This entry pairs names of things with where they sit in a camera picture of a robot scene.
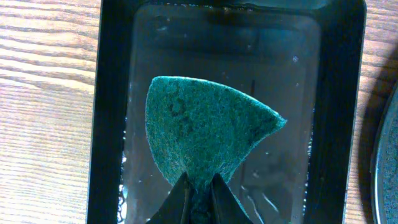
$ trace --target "microfiber cloth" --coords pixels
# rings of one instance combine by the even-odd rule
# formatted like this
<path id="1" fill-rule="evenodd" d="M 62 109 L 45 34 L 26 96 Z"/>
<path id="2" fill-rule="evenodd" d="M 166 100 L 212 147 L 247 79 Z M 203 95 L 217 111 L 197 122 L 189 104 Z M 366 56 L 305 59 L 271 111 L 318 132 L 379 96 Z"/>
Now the microfiber cloth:
<path id="1" fill-rule="evenodd" d="M 172 185 L 187 172 L 196 194 L 192 222 L 208 223 L 210 182 L 226 183 L 250 151 L 286 123 L 249 95 L 215 82 L 156 77 L 146 101 L 146 133 L 154 161 Z"/>

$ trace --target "wooden table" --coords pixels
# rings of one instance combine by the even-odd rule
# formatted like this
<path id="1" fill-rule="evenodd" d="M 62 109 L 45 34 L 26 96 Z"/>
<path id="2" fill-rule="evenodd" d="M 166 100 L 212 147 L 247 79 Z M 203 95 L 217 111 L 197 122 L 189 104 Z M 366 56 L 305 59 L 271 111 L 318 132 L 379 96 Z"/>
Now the wooden table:
<path id="1" fill-rule="evenodd" d="M 0 0 L 0 223 L 84 223 L 100 0 Z M 369 158 L 398 77 L 398 0 L 367 0 L 346 223 L 372 223 Z"/>

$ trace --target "water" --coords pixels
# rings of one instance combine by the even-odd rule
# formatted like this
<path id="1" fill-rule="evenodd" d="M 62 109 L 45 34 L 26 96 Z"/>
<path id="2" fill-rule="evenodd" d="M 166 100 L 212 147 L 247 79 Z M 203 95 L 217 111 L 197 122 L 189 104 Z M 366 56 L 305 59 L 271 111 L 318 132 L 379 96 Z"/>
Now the water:
<path id="1" fill-rule="evenodd" d="M 154 164 L 145 100 L 159 75 L 203 78 L 252 95 L 288 120 L 238 167 L 231 191 L 254 224 L 301 223 L 305 206 L 319 28 L 309 17 L 253 9 L 146 6 L 134 24 L 126 116 L 125 223 L 145 223 L 172 186 Z"/>

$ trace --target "wood grain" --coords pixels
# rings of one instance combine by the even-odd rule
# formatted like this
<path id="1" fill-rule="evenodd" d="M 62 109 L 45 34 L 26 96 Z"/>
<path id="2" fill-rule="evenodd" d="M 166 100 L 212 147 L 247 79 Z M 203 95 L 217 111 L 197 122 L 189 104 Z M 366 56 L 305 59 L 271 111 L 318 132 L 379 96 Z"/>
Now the wood grain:
<path id="1" fill-rule="evenodd" d="M 372 223 L 369 158 L 398 72 L 398 0 L 368 18 L 345 223 Z M 0 223 L 84 223 L 100 0 L 0 0 Z"/>
<path id="2" fill-rule="evenodd" d="M 84 223 L 100 0 L 0 0 L 0 223 Z"/>

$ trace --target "wooden surface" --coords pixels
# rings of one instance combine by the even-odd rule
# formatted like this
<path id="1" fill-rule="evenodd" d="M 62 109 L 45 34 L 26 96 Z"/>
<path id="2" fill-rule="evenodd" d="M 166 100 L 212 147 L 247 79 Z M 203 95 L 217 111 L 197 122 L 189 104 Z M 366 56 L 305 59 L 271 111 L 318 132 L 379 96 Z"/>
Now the wooden surface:
<path id="1" fill-rule="evenodd" d="M 369 158 L 398 77 L 398 0 L 367 0 L 346 223 L 372 223 Z M 100 0 L 0 0 L 0 223 L 84 223 Z"/>

